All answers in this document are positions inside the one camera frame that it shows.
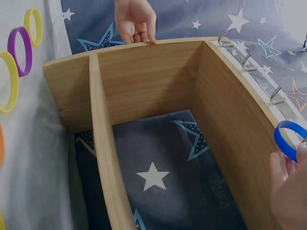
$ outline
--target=hand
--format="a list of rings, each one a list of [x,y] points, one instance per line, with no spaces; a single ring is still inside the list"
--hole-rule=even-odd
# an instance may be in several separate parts
[[[125,44],[156,43],[156,14],[147,0],[114,0],[117,30]]]
[[[282,152],[270,157],[271,208],[283,230],[307,229],[307,146],[297,149],[293,162]]]

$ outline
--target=blue wristband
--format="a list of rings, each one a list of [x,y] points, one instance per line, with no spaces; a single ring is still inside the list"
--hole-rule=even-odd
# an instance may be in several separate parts
[[[297,162],[296,159],[296,149],[294,149],[291,145],[289,145],[286,140],[283,138],[280,128],[287,128],[296,133],[298,133],[302,138],[307,137],[307,130],[292,121],[282,121],[280,122],[275,131],[274,131],[274,139],[280,150],[288,156],[291,160]]]

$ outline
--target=purple wristband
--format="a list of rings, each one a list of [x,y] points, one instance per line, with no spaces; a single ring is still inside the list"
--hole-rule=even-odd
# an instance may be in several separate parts
[[[25,47],[25,68],[24,70],[21,69],[16,55],[16,36],[17,33],[20,33],[21,37],[24,40],[24,47]],[[23,27],[20,26],[16,29],[13,29],[10,33],[9,40],[8,40],[8,52],[13,56],[19,77],[26,76],[30,73],[32,69],[32,63],[33,63],[33,53],[32,53],[32,45],[31,45],[31,39],[28,31]]]

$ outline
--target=white fabric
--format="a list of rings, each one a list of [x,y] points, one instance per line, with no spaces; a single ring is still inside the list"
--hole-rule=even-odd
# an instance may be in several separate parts
[[[11,30],[23,25],[30,8],[40,11],[44,36],[33,49],[31,73],[19,80],[16,107],[0,115],[6,146],[0,169],[0,209],[7,230],[72,230],[76,228],[69,194],[69,137],[42,71],[45,62],[71,54],[60,0],[0,0],[0,51],[7,50]],[[21,37],[16,49],[24,66]],[[9,88],[8,70],[0,58],[1,106],[7,103]]]

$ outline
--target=fingernail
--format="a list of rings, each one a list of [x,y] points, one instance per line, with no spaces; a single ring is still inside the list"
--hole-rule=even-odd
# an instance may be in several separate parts
[[[304,139],[302,140],[301,146],[307,148],[307,138],[304,138]]]

